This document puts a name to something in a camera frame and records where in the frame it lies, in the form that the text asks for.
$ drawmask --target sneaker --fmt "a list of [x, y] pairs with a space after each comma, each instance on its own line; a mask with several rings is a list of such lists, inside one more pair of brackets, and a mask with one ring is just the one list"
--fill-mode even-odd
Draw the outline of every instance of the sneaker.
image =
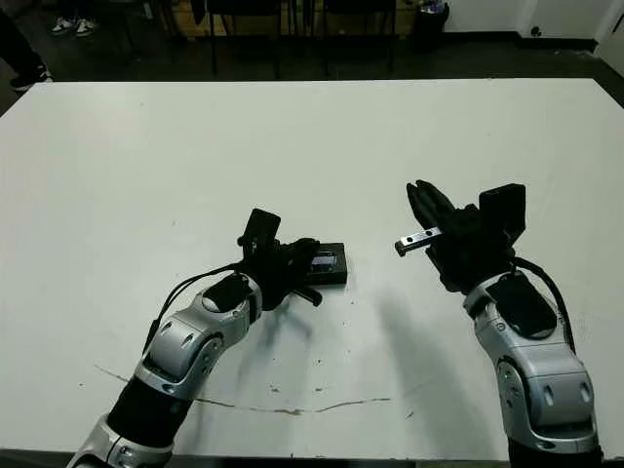
[[59, 18], [55, 27], [52, 28], [52, 33], [55, 36], [61, 36], [68, 31], [74, 30], [76, 25], [77, 21], [75, 19]]
[[91, 36], [98, 28], [98, 24], [91, 19], [78, 19], [78, 28], [76, 29], [76, 37]]
[[27, 75], [20, 75], [17, 78], [11, 80], [11, 88], [14, 91], [23, 93], [28, 91], [35, 83], [52, 83], [52, 74], [46, 65], [39, 65], [34, 73]]

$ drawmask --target floor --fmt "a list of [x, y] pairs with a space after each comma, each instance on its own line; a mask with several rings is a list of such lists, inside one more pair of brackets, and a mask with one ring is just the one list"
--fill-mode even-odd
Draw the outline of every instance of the floor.
[[[57, 81], [212, 81], [273, 80], [271, 47], [263, 40], [219, 42], [219, 73], [214, 75], [208, 41], [173, 44], [155, 21], [131, 16], [136, 43], [129, 48], [120, 21], [104, 16], [92, 37], [53, 37], [54, 12], [31, 8], [17, 24], [48, 64]], [[340, 41], [332, 47], [330, 79], [434, 79], [508, 77], [594, 78], [621, 105], [624, 79], [588, 51], [520, 47], [515, 41], [453, 38], [437, 51], [415, 54], [407, 40], [398, 41], [393, 73], [385, 65], [385, 44], [374, 47], [362, 40]], [[283, 80], [325, 79], [318, 41], [283, 41]], [[9, 86], [12, 70], [0, 62], [0, 115], [18, 98]]]

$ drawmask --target table surface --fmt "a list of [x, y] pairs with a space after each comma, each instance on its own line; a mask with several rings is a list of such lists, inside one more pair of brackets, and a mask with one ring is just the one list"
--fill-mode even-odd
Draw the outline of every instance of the table surface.
[[518, 251], [559, 284], [623, 454], [623, 124], [590, 80], [36, 86], [0, 119], [0, 447], [77, 449], [173, 284], [238, 259], [261, 207], [283, 241], [344, 242], [348, 283], [266, 313], [175, 451], [506, 458], [462, 297], [393, 249], [423, 178], [456, 205], [526, 184]]

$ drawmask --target trash bin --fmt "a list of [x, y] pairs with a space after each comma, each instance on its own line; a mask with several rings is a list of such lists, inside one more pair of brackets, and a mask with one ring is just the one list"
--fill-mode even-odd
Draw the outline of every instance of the trash bin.
[[409, 39], [417, 52], [429, 52], [442, 42], [442, 31], [449, 19], [450, 7], [441, 1], [424, 2], [416, 7]]

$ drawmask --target robotic hand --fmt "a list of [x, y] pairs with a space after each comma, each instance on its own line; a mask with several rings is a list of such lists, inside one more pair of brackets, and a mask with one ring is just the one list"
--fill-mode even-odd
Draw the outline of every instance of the robotic hand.
[[[408, 198], [425, 231], [395, 248], [404, 256], [429, 246], [443, 285], [466, 296], [464, 308], [496, 371], [512, 466], [599, 466], [594, 392], [575, 354], [564, 300], [541, 268], [512, 249], [525, 230], [525, 187], [505, 185], [482, 193], [479, 208], [456, 209], [419, 180], [408, 184]], [[546, 283], [557, 306], [519, 267]]]
[[[263, 310], [289, 293], [315, 306], [321, 295], [303, 286], [319, 248], [313, 239], [280, 245], [280, 219], [255, 209], [238, 240], [243, 260], [189, 278], [171, 292], [152, 324], [135, 374], [110, 414], [97, 422], [68, 468], [162, 467], [174, 436], [219, 356], [245, 337]], [[161, 320], [174, 299], [197, 280], [233, 270], [199, 292], [186, 309]]]

